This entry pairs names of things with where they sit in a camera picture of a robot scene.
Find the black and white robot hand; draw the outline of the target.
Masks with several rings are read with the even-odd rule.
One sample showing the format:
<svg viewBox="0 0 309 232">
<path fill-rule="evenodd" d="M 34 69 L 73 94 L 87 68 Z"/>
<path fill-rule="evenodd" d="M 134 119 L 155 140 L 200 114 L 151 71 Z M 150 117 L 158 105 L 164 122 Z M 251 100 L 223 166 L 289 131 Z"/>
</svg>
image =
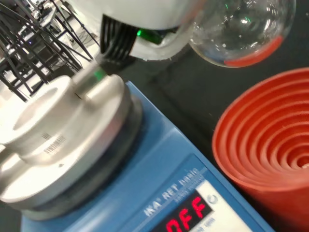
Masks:
<svg viewBox="0 0 309 232">
<path fill-rule="evenodd" d="M 189 42 L 203 0 L 71 0 L 86 24 L 100 33 L 96 61 L 116 69 L 132 59 L 161 61 Z"/>
</svg>

